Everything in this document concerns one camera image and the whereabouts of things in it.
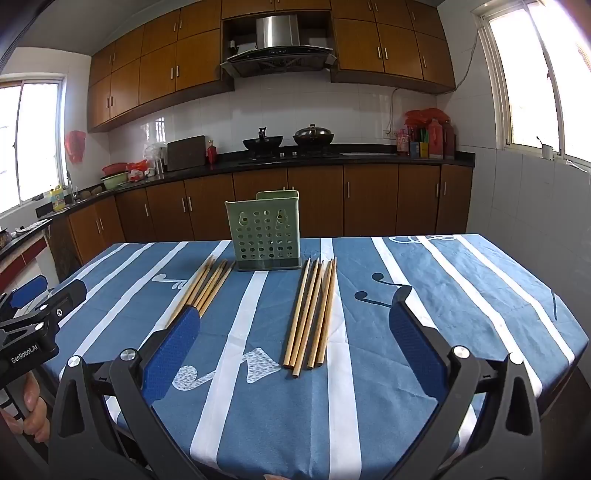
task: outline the chopstick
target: chopstick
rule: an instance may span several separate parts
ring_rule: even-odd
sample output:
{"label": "chopstick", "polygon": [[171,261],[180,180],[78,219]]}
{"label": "chopstick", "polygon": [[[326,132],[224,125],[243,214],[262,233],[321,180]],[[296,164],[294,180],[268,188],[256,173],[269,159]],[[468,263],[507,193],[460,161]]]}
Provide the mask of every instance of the chopstick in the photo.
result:
{"label": "chopstick", "polygon": [[320,303],[320,310],[318,311],[318,320],[316,320],[316,330],[314,331],[314,339],[312,340],[312,347],[310,348],[310,357],[308,358],[308,368],[314,368],[316,363],[316,354],[318,352],[318,345],[320,343],[320,334],[322,333],[322,325],[324,322],[324,315],[326,314],[326,302],[329,298],[330,282],[332,281],[332,265],[334,259],[329,261],[326,267],[326,275],[324,276],[324,287],[322,288],[322,302]]}
{"label": "chopstick", "polygon": [[216,296],[217,291],[222,288],[223,283],[226,281],[228,275],[230,274],[230,272],[232,271],[232,269],[234,268],[234,264],[236,263],[236,261],[234,260],[234,262],[231,263],[231,265],[228,267],[228,269],[224,272],[223,277],[220,279],[219,282],[217,282],[216,287],[213,289],[213,291],[211,292],[211,294],[209,295],[209,297],[207,298],[207,301],[205,302],[205,304],[203,305],[202,308],[199,309],[199,316],[203,317],[203,314],[205,313],[205,311],[207,310],[207,307],[209,307],[209,304],[212,302],[213,298]]}
{"label": "chopstick", "polygon": [[203,279],[205,279],[205,277],[207,276],[207,272],[209,271],[209,267],[211,266],[212,259],[213,259],[213,257],[210,256],[207,258],[207,260],[204,263],[201,264],[201,266],[199,267],[199,273],[195,276],[195,278],[193,279],[193,281],[189,285],[189,288],[187,289],[187,291],[183,295],[183,298],[181,299],[181,301],[178,303],[178,305],[174,309],[173,314],[170,316],[170,318],[166,324],[167,326],[170,324],[170,322],[172,322],[177,317],[177,315],[181,312],[181,310],[183,309],[183,307],[185,305],[190,305],[188,300],[193,295],[193,293],[195,291],[199,290],[199,287],[201,286]]}
{"label": "chopstick", "polygon": [[213,258],[213,256],[210,256],[207,259],[207,265],[206,265],[206,267],[204,269],[204,274],[199,279],[199,282],[197,283],[197,286],[193,289],[193,292],[191,293],[191,296],[187,300],[187,304],[192,305],[193,302],[195,301],[195,298],[197,297],[197,294],[199,293],[199,290],[201,289],[201,285],[203,285],[203,282],[205,282],[205,279],[209,275],[209,271],[212,269],[212,266],[213,266],[214,262],[215,262],[215,259]]}
{"label": "chopstick", "polygon": [[310,302],[312,300],[312,294],[314,290],[314,283],[316,281],[316,274],[318,272],[318,265],[320,264],[320,258],[317,258],[314,262],[314,270],[312,271],[312,276],[310,277],[310,285],[308,285],[308,294],[306,295],[306,303],[304,304],[304,310],[301,314],[301,321],[299,322],[297,334],[295,336],[295,343],[293,345],[293,350],[291,351],[291,358],[290,358],[290,367],[295,366],[295,362],[297,360],[297,354],[300,351],[301,345],[301,338],[304,335],[304,327],[306,325],[306,318],[308,316],[308,311],[310,309]]}
{"label": "chopstick", "polygon": [[298,319],[300,317],[301,301],[304,298],[304,290],[306,289],[306,281],[308,280],[308,270],[310,269],[310,258],[306,261],[306,267],[304,268],[304,274],[301,278],[300,291],[298,292],[297,301],[295,303],[294,316],[291,320],[290,336],[287,339],[287,347],[285,348],[285,357],[283,357],[283,366],[290,366],[291,352],[294,346],[294,340],[296,339],[296,330],[298,326]]}
{"label": "chopstick", "polygon": [[205,301],[207,300],[207,297],[209,296],[209,294],[213,290],[215,283],[217,282],[217,279],[221,275],[224,267],[226,266],[226,263],[228,263],[227,260],[222,260],[222,262],[217,266],[217,268],[213,272],[212,276],[209,278],[209,281],[203,287],[203,290],[201,291],[201,293],[197,297],[197,300],[195,300],[193,302],[193,306],[196,307],[197,310],[201,310],[201,308],[203,307],[203,304],[205,303]]}
{"label": "chopstick", "polygon": [[304,335],[302,341],[300,342],[300,348],[298,350],[297,358],[295,360],[294,371],[292,375],[294,377],[298,377],[301,372],[301,365],[304,362],[304,355],[306,354],[306,347],[308,345],[308,338],[310,337],[310,330],[312,327],[312,322],[314,321],[314,312],[316,311],[316,303],[318,301],[318,293],[320,292],[320,285],[322,284],[322,273],[324,270],[324,262],[320,264],[320,268],[318,269],[318,273],[316,275],[316,280],[314,282],[314,293],[312,295],[312,302],[310,303],[310,309],[308,310],[308,315],[306,317],[306,325],[304,327]]}
{"label": "chopstick", "polygon": [[330,314],[332,312],[332,301],[335,293],[336,284],[336,257],[333,261],[332,275],[330,278],[329,298],[324,309],[324,322],[322,324],[322,335],[320,337],[320,346],[318,350],[318,357],[316,359],[316,366],[319,367],[324,363],[324,355],[326,354],[326,342],[329,338]]}

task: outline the blue gripper pad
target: blue gripper pad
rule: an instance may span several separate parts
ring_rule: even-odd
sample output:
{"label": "blue gripper pad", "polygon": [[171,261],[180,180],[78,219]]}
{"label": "blue gripper pad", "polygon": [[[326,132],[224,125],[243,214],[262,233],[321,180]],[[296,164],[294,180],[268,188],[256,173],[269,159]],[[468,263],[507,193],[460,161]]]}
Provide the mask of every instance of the blue gripper pad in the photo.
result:
{"label": "blue gripper pad", "polygon": [[447,369],[415,322],[418,319],[409,317],[395,295],[390,308],[390,330],[425,394],[442,403],[447,396]]}
{"label": "blue gripper pad", "polygon": [[47,290],[47,280],[43,275],[39,275],[29,280],[21,288],[12,294],[10,306],[14,309],[21,309],[29,302],[35,300],[39,295]]}
{"label": "blue gripper pad", "polygon": [[201,318],[194,307],[185,307],[160,348],[144,368],[142,395],[148,405],[164,398],[199,335]]}

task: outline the metal bolt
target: metal bolt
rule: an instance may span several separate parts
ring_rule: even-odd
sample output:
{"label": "metal bolt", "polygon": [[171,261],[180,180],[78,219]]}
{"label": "metal bolt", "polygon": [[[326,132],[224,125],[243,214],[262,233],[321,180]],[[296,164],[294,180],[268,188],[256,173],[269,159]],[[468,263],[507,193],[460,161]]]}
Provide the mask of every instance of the metal bolt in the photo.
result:
{"label": "metal bolt", "polygon": [[80,364],[80,357],[78,355],[71,356],[68,360],[68,367],[77,367]]}
{"label": "metal bolt", "polygon": [[511,352],[509,354],[509,360],[511,360],[515,365],[521,365],[523,363],[523,357],[517,352]]}
{"label": "metal bolt", "polygon": [[465,346],[455,346],[453,348],[453,354],[458,358],[468,358],[470,356],[470,350]]}
{"label": "metal bolt", "polygon": [[135,358],[135,350],[132,348],[126,348],[121,352],[121,355],[119,355],[119,357],[124,362],[129,362],[130,360],[133,360]]}

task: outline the cloth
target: cloth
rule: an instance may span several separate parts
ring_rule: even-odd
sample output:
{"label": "cloth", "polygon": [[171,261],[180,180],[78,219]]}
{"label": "cloth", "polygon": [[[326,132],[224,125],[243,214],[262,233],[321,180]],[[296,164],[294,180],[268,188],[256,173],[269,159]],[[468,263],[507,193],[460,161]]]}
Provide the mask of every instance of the cloth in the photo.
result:
{"label": "cloth", "polygon": [[[280,368],[300,270],[233,271],[202,318],[173,386],[154,403],[196,462],[241,478],[381,479],[437,404],[408,366],[388,326],[396,287],[448,343],[481,358],[521,351],[542,399],[587,345],[576,319],[540,280],[479,235],[302,239],[303,260],[337,256],[337,284],[324,365],[298,379]],[[74,353],[107,361],[139,348],[165,326],[188,281],[213,254],[234,259],[230,242],[115,245],[72,278],[86,302],[61,322],[59,376]],[[382,281],[372,274],[384,275]],[[461,451],[482,406],[475,397],[453,446]],[[124,419],[116,401],[109,410]]]}

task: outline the finger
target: finger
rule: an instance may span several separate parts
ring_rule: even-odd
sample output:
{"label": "finger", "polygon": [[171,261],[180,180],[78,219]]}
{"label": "finger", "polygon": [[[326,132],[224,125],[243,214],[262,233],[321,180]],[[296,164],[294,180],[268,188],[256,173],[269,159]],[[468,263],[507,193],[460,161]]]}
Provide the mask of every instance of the finger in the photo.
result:
{"label": "finger", "polygon": [[18,423],[14,417],[6,412],[3,408],[0,408],[0,413],[2,414],[2,418],[6,422],[6,425],[8,425],[8,428],[10,428],[10,431],[20,435],[22,433],[22,425]]}
{"label": "finger", "polygon": [[35,435],[41,427],[43,427],[43,423],[47,418],[47,405],[45,404],[45,400],[39,398],[37,401],[37,405],[35,406],[35,410],[31,412],[31,414],[25,419],[22,423],[22,429],[27,435]]}
{"label": "finger", "polygon": [[45,419],[45,422],[43,423],[43,427],[41,427],[41,429],[35,435],[35,441],[37,443],[48,441],[49,440],[49,432],[50,432],[49,420]]}
{"label": "finger", "polygon": [[29,411],[33,411],[35,406],[37,405],[37,400],[39,399],[39,383],[37,383],[37,379],[31,373],[27,373],[27,380],[25,382],[24,393],[23,393],[23,400],[25,401],[25,405],[29,409]]}

